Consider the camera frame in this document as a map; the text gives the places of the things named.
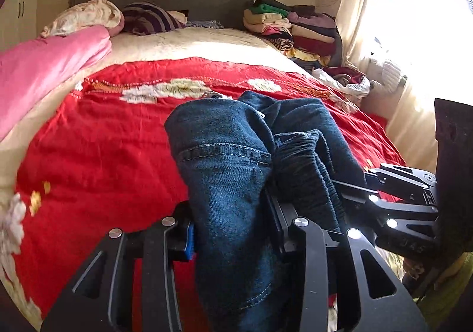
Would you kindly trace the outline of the blue denim pants lace hem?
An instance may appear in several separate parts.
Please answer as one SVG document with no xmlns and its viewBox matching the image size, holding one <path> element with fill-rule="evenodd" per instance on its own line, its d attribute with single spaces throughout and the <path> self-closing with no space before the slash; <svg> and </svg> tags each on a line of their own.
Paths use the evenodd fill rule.
<svg viewBox="0 0 473 332">
<path fill-rule="evenodd" d="M 196 285 L 213 331 L 282 331 L 294 269 L 277 257 L 260 196 L 277 198 L 321 228 L 346 228 L 334 183 L 363 186 L 362 167 L 316 98 L 186 102 L 165 122 L 196 224 Z"/>
</svg>

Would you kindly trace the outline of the green sleeve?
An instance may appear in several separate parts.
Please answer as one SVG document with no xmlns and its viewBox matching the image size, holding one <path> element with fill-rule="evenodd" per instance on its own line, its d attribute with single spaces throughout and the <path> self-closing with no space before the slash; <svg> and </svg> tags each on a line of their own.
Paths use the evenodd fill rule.
<svg viewBox="0 0 473 332">
<path fill-rule="evenodd" d="M 472 277 L 472 253 L 464 253 L 447 268 L 424 297 L 418 300 L 430 329 L 434 331 L 447 320 Z"/>
</svg>

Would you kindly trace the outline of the red floral bedspread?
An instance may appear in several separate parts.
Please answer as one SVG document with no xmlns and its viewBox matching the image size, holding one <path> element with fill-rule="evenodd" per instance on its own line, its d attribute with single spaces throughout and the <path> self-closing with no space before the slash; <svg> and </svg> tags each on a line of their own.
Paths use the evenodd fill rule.
<svg viewBox="0 0 473 332">
<path fill-rule="evenodd" d="M 120 34 L 1 141 L 1 290 L 37 331 L 63 285 L 114 227 L 142 229 L 187 190 L 164 122 L 217 91 L 318 97 L 364 169 L 402 164 L 384 129 L 272 46 L 233 29 Z"/>
</svg>

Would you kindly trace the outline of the white knit garment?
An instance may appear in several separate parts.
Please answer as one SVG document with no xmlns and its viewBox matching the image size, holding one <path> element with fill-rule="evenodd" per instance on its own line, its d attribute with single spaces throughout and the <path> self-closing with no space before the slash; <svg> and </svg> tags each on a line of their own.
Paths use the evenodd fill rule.
<svg viewBox="0 0 473 332">
<path fill-rule="evenodd" d="M 406 83 L 402 70 L 391 61 L 370 61 L 367 75 L 372 93 L 378 95 L 395 93 Z"/>
</svg>

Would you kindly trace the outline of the stack of folded clothes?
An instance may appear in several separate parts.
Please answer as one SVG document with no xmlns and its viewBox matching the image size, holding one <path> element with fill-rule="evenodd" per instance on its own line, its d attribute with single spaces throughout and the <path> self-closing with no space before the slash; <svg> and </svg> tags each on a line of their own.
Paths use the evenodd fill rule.
<svg viewBox="0 0 473 332">
<path fill-rule="evenodd" d="M 336 20 L 313 5 L 255 0 L 244 10 L 243 25 L 306 72 L 341 65 L 342 40 Z"/>
</svg>

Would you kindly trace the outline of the cream curtain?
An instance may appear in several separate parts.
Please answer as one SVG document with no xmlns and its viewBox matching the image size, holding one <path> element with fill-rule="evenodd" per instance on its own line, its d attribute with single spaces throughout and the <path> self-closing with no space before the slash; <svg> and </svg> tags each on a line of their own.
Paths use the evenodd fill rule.
<svg viewBox="0 0 473 332">
<path fill-rule="evenodd" d="M 348 64 L 402 70 L 406 83 L 374 107 L 406 163 L 434 171 L 434 100 L 472 102 L 472 0 L 341 0 L 337 21 Z"/>
</svg>

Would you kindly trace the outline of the striped purple pillow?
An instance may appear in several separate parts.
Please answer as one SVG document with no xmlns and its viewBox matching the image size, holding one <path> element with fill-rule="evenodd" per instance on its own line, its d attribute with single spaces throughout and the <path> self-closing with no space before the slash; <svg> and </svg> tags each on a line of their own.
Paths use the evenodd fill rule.
<svg viewBox="0 0 473 332">
<path fill-rule="evenodd" d="M 122 9 L 124 33 L 147 36 L 182 29 L 185 24 L 169 12 L 149 2 L 135 2 Z"/>
</svg>

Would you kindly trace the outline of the pink satin quilt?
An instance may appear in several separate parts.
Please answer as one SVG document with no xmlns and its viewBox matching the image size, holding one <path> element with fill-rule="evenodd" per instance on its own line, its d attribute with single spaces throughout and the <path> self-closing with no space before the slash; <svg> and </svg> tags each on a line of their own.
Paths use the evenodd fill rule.
<svg viewBox="0 0 473 332">
<path fill-rule="evenodd" d="M 50 91 L 103 59 L 110 35 L 93 26 L 66 37 L 25 41 L 1 53 L 1 137 Z"/>
</svg>

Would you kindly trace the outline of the floral beige pillow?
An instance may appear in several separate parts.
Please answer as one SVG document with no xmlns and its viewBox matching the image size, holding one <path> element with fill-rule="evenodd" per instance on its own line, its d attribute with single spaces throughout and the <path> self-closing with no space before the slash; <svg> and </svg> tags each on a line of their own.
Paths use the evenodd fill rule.
<svg viewBox="0 0 473 332">
<path fill-rule="evenodd" d="M 66 37 L 93 26 L 103 26 L 110 37 L 114 37 L 123 30 L 124 23 L 124 15 L 115 4 L 108 0 L 91 0 L 61 12 L 43 28 L 40 37 Z"/>
</svg>

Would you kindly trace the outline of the white wardrobe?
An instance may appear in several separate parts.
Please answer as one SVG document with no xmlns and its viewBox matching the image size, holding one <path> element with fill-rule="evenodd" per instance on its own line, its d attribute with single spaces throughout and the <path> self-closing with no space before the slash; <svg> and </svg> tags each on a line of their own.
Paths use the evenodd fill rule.
<svg viewBox="0 0 473 332">
<path fill-rule="evenodd" d="M 34 39 L 38 0 L 5 0 L 1 6 L 1 51 Z"/>
</svg>

